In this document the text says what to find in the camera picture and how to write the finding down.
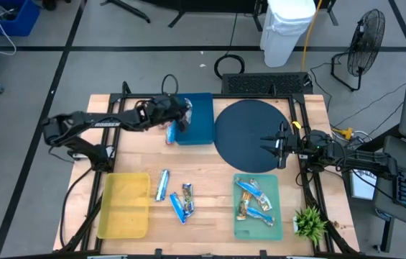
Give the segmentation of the large blue floor bin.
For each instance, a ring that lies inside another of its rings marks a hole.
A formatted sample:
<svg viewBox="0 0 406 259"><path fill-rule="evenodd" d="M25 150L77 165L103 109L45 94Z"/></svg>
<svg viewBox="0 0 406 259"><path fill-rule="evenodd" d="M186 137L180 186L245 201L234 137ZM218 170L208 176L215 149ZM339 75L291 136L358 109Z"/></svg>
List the large blue floor bin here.
<svg viewBox="0 0 406 259"><path fill-rule="evenodd" d="M8 36L28 36L40 14L38 6L32 0L0 0L0 6L6 9L17 8L14 19L0 21L5 33Z"/></svg>

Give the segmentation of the snack bags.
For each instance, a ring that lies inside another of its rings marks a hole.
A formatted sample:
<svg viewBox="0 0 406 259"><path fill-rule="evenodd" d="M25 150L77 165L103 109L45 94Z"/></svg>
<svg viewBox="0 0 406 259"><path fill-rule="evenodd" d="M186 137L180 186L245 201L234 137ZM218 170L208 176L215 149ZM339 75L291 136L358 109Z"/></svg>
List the snack bags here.
<svg viewBox="0 0 406 259"><path fill-rule="evenodd" d="M237 209L236 219L238 221L245 220L247 216L247 209L249 208L249 202L252 197L252 194L248 191L243 190L240 202Z"/></svg>

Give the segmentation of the teal plastic bin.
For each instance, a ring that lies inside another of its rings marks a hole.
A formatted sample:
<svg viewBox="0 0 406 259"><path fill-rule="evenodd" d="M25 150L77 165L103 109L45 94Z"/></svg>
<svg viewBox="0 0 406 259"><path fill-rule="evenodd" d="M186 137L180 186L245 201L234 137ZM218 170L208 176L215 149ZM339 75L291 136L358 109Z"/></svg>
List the teal plastic bin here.
<svg viewBox="0 0 406 259"><path fill-rule="evenodd" d="M272 209L264 212L254 196L251 197L249 207L274 217L274 225L267 226L261 219L246 216L245 220L236 219L237 209L243 189L233 183L234 198L234 236L239 240L281 240L283 236L282 220L280 212L280 194L278 189L278 179L269 174L243 174L238 173L234 180L240 178L244 182L249 182L251 178L255 179L260 185L261 190L266 194L272 204Z"/></svg>

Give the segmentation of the blue plastic bin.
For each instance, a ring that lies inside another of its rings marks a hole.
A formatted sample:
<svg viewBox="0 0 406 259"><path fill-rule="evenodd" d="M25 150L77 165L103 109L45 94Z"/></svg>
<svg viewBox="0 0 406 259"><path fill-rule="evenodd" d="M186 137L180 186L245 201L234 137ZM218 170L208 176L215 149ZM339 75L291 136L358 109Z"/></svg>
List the blue plastic bin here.
<svg viewBox="0 0 406 259"><path fill-rule="evenodd" d="M179 145L210 145L214 140L213 94L178 94L193 105L191 123L186 131L177 130L175 140Z"/></svg>

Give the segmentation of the black floor fan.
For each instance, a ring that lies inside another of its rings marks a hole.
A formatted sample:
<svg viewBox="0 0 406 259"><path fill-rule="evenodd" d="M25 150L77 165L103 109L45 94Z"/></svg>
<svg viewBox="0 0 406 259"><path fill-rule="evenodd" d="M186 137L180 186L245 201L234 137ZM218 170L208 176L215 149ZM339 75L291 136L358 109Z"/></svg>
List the black floor fan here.
<svg viewBox="0 0 406 259"><path fill-rule="evenodd" d="M361 88L362 76L372 67L378 56L384 31L384 14L378 9L366 12L356 24L349 48L331 58L331 76L350 91L358 91ZM356 88L350 86L335 74L336 62L345 55L347 56L347 71L358 78Z"/></svg>

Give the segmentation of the snack bars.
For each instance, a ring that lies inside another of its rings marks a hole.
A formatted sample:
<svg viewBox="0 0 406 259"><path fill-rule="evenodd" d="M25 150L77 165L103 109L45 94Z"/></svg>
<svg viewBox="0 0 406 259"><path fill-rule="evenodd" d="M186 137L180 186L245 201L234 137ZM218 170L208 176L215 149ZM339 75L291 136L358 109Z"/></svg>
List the snack bars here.
<svg viewBox="0 0 406 259"><path fill-rule="evenodd" d="M253 192L252 195L256 198L257 203L260 205L262 210L264 212L267 212L272 209L272 204L269 198L266 196L266 194L261 190L260 185L258 182L251 178L250 179L250 184L253 186Z"/></svg>

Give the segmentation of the small green potted plant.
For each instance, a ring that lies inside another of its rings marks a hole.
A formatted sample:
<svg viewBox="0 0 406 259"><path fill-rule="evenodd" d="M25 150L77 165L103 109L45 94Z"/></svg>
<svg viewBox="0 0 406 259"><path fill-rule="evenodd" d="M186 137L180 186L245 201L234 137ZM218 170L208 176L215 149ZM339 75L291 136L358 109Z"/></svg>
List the small green potted plant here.
<svg viewBox="0 0 406 259"><path fill-rule="evenodd" d="M303 239L310 240L314 247L319 245L322 236L327 232L327 220L320 217L320 210L316 206L309 206L305 210L295 212L295 234Z"/></svg>

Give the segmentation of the yellow plastic bin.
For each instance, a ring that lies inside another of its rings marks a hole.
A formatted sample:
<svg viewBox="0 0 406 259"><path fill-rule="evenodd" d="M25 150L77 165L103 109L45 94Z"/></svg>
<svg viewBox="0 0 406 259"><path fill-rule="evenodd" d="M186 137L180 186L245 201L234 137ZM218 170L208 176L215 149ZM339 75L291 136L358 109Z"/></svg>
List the yellow plastic bin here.
<svg viewBox="0 0 406 259"><path fill-rule="evenodd" d="M110 173L101 202L97 238L140 239L149 226L151 180L147 173Z"/></svg>

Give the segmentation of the red blue granola bar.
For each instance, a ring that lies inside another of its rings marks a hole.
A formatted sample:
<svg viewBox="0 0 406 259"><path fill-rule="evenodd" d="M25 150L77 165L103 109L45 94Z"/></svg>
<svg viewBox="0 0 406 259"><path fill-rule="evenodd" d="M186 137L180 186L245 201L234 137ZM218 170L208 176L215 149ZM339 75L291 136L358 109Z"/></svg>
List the red blue granola bar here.
<svg viewBox="0 0 406 259"><path fill-rule="evenodd" d="M175 133L176 133L176 122L171 122L167 126L166 130L166 144L172 145L175 142Z"/></svg>

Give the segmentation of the white trash can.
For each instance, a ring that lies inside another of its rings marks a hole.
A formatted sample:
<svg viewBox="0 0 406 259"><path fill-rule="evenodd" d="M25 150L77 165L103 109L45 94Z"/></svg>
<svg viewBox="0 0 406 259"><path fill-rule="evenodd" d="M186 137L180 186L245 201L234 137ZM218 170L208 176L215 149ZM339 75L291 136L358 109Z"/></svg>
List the white trash can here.
<svg viewBox="0 0 406 259"><path fill-rule="evenodd" d="M267 0L260 48L270 68L284 66L313 20L314 0Z"/></svg>

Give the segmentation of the yellow power plug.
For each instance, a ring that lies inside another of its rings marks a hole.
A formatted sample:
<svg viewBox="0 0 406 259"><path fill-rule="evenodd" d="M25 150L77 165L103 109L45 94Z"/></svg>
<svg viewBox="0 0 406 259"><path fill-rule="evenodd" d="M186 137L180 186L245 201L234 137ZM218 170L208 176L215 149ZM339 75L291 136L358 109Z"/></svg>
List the yellow power plug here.
<svg viewBox="0 0 406 259"><path fill-rule="evenodd" d="M337 129L333 127L331 130L333 131L335 137L347 142L351 140L354 134L353 129L350 127L348 129Z"/></svg>

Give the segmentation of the white box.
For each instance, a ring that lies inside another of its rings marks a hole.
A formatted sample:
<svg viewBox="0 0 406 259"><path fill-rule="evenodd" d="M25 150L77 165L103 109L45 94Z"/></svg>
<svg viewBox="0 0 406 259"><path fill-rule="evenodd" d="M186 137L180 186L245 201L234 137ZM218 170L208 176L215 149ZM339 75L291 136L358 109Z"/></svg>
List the white box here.
<svg viewBox="0 0 406 259"><path fill-rule="evenodd" d="M355 199L372 200L377 177L369 171L352 170L351 197Z"/></svg>

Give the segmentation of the round dark blue mat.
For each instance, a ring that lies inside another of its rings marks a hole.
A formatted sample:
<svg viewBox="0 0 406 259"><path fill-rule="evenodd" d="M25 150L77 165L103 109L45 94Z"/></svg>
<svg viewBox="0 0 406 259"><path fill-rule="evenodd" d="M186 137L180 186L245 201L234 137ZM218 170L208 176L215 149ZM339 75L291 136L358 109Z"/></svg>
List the round dark blue mat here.
<svg viewBox="0 0 406 259"><path fill-rule="evenodd" d="M277 108L259 100L241 100L227 106L215 122L214 145L232 167L247 173L266 173L277 167L278 158L265 150L274 147L274 137L284 127L291 129Z"/></svg>

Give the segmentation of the blue white granola bar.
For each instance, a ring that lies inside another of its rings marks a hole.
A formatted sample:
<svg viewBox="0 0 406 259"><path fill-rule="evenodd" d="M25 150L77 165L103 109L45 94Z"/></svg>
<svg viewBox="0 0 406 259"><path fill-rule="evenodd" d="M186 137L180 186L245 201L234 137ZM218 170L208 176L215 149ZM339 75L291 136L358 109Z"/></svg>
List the blue white granola bar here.
<svg viewBox="0 0 406 259"><path fill-rule="evenodd" d="M164 169L160 174L160 181L157 185L155 201L164 201L165 200L165 195L166 195L169 179L170 179L170 170Z"/></svg>

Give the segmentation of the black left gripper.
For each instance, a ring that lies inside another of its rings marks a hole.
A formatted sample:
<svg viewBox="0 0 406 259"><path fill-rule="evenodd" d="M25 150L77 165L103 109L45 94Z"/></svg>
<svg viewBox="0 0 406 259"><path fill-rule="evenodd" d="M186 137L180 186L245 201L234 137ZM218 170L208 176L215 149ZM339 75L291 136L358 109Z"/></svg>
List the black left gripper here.
<svg viewBox="0 0 406 259"><path fill-rule="evenodd" d="M187 117L183 117L183 107L188 108L187 99L176 96L155 96L144 103L147 126L157 126L171 121L177 122L180 132L185 132L189 127Z"/></svg>

